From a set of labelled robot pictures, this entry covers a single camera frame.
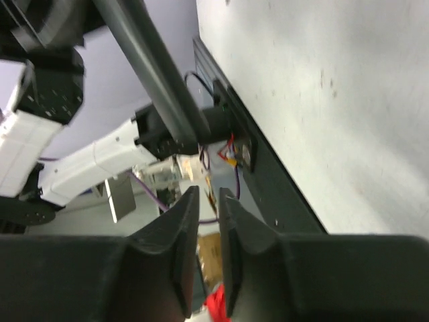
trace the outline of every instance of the black metal pole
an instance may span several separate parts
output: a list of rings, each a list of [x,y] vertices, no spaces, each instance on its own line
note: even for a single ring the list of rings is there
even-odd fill
[[[185,144],[210,135],[205,117],[152,22],[143,0],[93,0],[172,137]]]

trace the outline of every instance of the purple cable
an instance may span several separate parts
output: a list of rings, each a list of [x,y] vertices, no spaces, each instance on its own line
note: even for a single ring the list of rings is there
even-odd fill
[[[162,203],[162,201],[160,201],[155,194],[152,192],[152,190],[150,190],[150,188],[143,182],[141,181],[132,171],[128,172],[128,175],[132,178],[134,178],[138,184],[140,184],[140,186],[143,188],[143,190],[147,193],[147,195],[149,196],[150,199],[152,199],[160,209],[162,209],[162,211],[167,211],[169,208]],[[211,219],[211,220],[200,220],[198,223],[200,225],[211,225],[213,223],[217,223],[218,219]]]
[[[164,205],[156,196],[155,194],[152,192],[152,190],[149,189],[149,187],[143,182],[141,181],[134,173],[132,173],[132,171],[128,172],[128,175],[133,177],[138,184],[140,184],[140,186],[143,188],[143,190],[147,193],[147,195],[149,196],[150,199],[152,199],[157,205],[158,207],[162,210],[162,211],[167,211],[168,207],[166,205]]]
[[[41,158],[39,158],[39,161],[42,161],[42,162],[54,162],[54,161],[58,161],[59,159],[57,159],[57,158],[43,158],[43,157],[41,157]]]

